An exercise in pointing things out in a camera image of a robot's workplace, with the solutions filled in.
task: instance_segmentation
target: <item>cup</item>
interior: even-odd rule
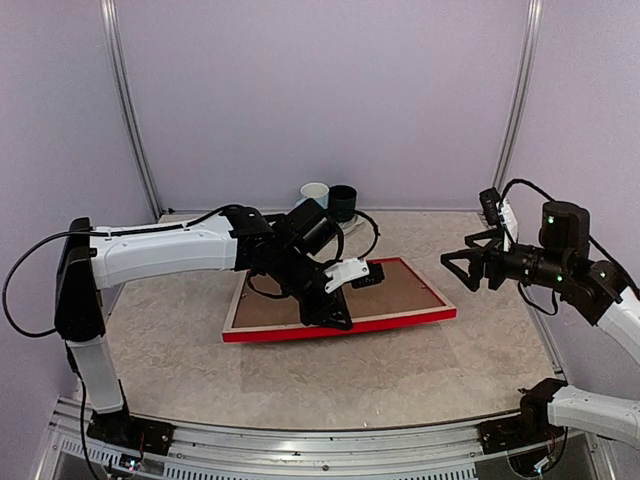
[[[300,188],[300,195],[302,198],[296,202],[296,207],[310,198],[318,202],[322,208],[329,205],[329,187],[324,183],[307,183]]]
[[[335,185],[329,189],[329,215],[338,223],[353,219],[358,192],[348,185]]]

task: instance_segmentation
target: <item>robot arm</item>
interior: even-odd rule
[[[144,438],[146,451],[166,454],[172,432],[169,424],[129,415],[105,336],[100,290],[192,270],[251,270],[271,276],[282,298],[297,300],[304,325],[349,330],[342,285],[373,285],[384,274],[362,258],[320,264],[309,257],[340,235],[339,228],[313,200],[271,220],[240,206],[163,225],[91,228],[89,219],[75,220],[70,230],[85,234],[68,237],[63,251],[55,326],[91,398],[94,417],[87,434],[133,449]]]
[[[622,267],[589,260],[589,213],[567,202],[545,203],[541,247],[535,247],[510,242],[516,238],[506,233],[514,223],[508,219],[513,212],[504,209],[495,189],[482,192],[480,199],[493,228],[466,237],[469,248],[442,255],[442,264],[472,291],[482,278],[492,290],[507,278],[553,289],[640,365],[640,301]],[[488,242],[480,245],[480,239]],[[456,265],[457,260],[469,261],[468,270]],[[519,416],[480,425],[486,453],[544,441],[549,433],[558,436],[562,430],[557,427],[579,428],[640,449],[639,402],[585,392],[551,378],[524,393]]]

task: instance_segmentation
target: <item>lavender wall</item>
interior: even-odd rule
[[[640,4],[546,1],[512,176],[591,211],[592,233],[640,279]],[[535,241],[540,198],[514,190],[524,240]],[[548,302],[548,292],[537,292]],[[640,399],[640,367],[565,306],[547,322],[572,382]],[[620,479],[637,479],[640,454],[615,446]]]
[[[164,205],[288,206],[319,180],[366,206],[476,209],[527,3],[119,0]]]
[[[0,1],[0,277],[76,216],[151,220],[120,118],[98,2]],[[53,323],[60,245],[25,264],[10,290],[25,328]],[[27,478],[73,377],[58,337],[27,340],[0,318],[2,478]]]

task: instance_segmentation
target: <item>beige table surface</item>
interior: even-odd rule
[[[217,425],[341,429],[428,424],[515,409],[553,376],[515,285],[471,293],[439,263],[483,229],[473,213],[373,212],[372,257],[402,256],[458,317],[397,331],[276,344],[223,344],[235,272],[131,282],[107,325],[133,412]],[[170,216],[164,220],[182,220]],[[347,237],[364,251],[368,227]]]

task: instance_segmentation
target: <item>dark green cup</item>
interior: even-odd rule
[[[329,189],[329,215],[338,223],[351,220],[356,212],[358,192],[348,185],[335,185]]]

